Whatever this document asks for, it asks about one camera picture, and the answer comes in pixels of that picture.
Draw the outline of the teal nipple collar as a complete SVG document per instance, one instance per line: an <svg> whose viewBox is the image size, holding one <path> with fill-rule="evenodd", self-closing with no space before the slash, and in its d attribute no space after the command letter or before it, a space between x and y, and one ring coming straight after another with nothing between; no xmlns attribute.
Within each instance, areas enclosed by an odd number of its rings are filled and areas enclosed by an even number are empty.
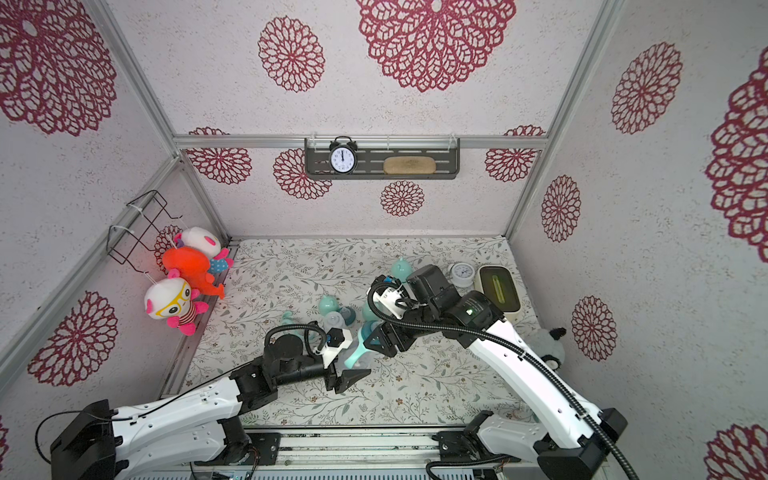
<svg viewBox="0 0 768 480"><path fill-rule="evenodd" d="M357 315L353 308L343 306L340 308L339 313L341 314L346 326L351 326L355 323Z"/></svg>
<svg viewBox="0 0 768 480"><path fill-rule="evenodd" d="M359 342L363 344L379 325L378 321L366 321L358 331Z"/></svg>

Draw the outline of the mint bottle cap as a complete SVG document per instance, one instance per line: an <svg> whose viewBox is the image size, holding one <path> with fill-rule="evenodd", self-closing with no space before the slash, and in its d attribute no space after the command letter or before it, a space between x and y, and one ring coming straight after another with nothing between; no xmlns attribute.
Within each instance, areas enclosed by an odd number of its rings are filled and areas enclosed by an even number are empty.
<svg viewBox="0 0 768 480"><path fill-rule="evenodd" d="M321 316L326 316L329 313L338 312L340 310L340 305L335 296L323 295L318 302L317 309Z"/></svg>
<svg viewBox="0 0 768 480"><path fill-rule="evenodd" d="M375 314L375 312L371 309L370 304L366 302L362 308L363 313L363 319L365 322L377 322L380 320L380 318Z"/></svg>
<svg viewBox="0 0 768 480"><path fill-rule="evenodd" d="M390 269L391 276L400 282L406 282L412 273L413 267L404 257L400 257L396 260Z"/></svg>

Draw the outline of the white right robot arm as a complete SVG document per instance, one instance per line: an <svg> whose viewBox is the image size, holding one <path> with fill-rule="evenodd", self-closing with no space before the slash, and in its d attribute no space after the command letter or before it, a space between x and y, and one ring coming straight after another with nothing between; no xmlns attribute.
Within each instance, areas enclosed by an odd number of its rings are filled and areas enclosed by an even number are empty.
<svg viewBox="0 0 768 480"><path fill-rule="evenodd" d="M613 456L627 478L637 478L618 446L625 417L571 388L484 293L460 293L429 264L405 282L378 276L366 302L380 321L365 340L366 349L394 357L418 338L440 333L490 366L536 415L534 423L478 415L464 436L478 446L481 462L518 459L536 463L549 479L590 479Z"/></svg>

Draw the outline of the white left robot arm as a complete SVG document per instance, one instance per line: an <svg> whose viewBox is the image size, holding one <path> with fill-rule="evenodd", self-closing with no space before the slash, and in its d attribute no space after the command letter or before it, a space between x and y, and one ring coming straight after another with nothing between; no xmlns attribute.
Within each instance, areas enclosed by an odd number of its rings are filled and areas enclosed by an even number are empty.
<svg viewBox="0 0 768 480"><path fill-rule="evenodd" d="M286 334L261 356L222 377L164 401L112 408L108 401L83 410L50 448L54 479L129 479L180 463L227 465L254 450L241 416L278 397L283 385L321 378L342 393L369 370L336 368L338 353L351 343L348 331L321 336L322 352L306 353Z"/></svg>

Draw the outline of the white small alarm clock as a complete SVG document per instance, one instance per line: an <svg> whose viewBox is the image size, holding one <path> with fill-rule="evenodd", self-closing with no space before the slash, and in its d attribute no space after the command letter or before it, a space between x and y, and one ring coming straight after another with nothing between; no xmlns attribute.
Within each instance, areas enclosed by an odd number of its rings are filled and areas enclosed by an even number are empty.
<svg viewBox="0 0 768 480"><path fill-rule="evenodd" d="M457 288L471 288L474 286L476 270L473 265L466 262L456 262L450 267L450 280Z"/></svg>

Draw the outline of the cream box dark lid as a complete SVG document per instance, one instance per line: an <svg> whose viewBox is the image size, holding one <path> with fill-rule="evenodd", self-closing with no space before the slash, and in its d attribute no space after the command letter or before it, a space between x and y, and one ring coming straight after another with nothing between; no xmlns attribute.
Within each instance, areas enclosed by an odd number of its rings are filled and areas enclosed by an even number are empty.
<svg viewBox="0 0 768 480"><path fill-rule="evenodd" d="M521 310L520 297L511 271L500 265L481 266L474 280L474 288L488 297L505 314Z"/></svg>

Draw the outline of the white plush blue polka-dot outfit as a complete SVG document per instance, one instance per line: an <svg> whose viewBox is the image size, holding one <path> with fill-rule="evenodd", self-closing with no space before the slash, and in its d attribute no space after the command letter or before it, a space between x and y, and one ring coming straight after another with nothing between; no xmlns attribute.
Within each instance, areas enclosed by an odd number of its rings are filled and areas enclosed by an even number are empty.
<svg viewBox="0 0 768 480"><path fill-rule="evenodd" d="M208 272L213 275L223 273L233 266L234 260L229 257L230 250L206 229L192 227L183 230L176 233L172 241L176 247L188 246L202 252L210 262Z"/></svg>

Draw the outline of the white plush red striped outfit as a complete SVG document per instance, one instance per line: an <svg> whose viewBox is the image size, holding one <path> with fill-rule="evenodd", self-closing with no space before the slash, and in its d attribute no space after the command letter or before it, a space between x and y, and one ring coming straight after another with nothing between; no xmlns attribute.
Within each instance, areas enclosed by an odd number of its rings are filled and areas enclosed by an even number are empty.
<svg viewBox="0 0 768 480"><path fill-rule="evenodd" d="M171 269L165 279L146 291L144 308L149 317L165 320L170 328L192 336L197 331L197 317L209 309L206 302L199 300L201 296L201 292L182 278L177 269Z"/></svg>

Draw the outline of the grey white plush toy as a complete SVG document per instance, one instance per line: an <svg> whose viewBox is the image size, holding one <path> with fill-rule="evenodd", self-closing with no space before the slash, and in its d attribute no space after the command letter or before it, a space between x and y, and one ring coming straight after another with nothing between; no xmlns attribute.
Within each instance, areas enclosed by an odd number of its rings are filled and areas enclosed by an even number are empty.
<svg viewBox="0 0 768 480"><path fill-rule="evenodd" d="M526 343L551 370L558 371L565 361L561 339L566 334L567 329L563 327L539 329L527 337Z"/></svg>

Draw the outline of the orange plush toy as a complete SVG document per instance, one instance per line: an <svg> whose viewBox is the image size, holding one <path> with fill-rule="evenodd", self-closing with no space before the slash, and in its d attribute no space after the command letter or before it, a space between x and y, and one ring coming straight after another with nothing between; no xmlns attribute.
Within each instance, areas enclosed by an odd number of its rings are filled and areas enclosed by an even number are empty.
<svg viewBox="0 0 768 480"><path fill-rule="evenodd" d="M168 274L177 273L202 295L225 298L225 288L214 284L210 261L204 253L191 247L171 248L163 253L161 261Z"/></svg>

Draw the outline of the black alarm clock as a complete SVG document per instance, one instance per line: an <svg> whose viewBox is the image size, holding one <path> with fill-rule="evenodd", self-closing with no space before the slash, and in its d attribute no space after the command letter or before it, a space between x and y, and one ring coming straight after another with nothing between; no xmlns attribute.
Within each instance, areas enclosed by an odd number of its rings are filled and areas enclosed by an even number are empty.
<svg viewBox="0 0 768 480"><path fill-rule="evenodd" d="M358 144L351 137L342 135L329 145L329 162L336 174L350 174L357 166Z"/></svg>

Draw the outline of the grey wall shelf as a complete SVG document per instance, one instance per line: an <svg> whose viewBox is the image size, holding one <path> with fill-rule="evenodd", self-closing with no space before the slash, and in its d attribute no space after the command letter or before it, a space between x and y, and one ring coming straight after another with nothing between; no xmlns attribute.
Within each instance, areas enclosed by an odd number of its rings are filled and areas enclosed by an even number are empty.
<svg viewBox="0 0 768 480"><path fill-rule="evenodd" d="M358 144L357 166L350 174L336 174L329 162L329 145L334 138L307 138L304 141L301 164L308 178L317 181L452 180L460 171L461 142L454 136L430 141L396 141L390 137L383 140L364 140L351 137ZM432 157L437 163L437 171L435 174L423 176L387 175L382 169L383 162L392 156Z"/></svg>

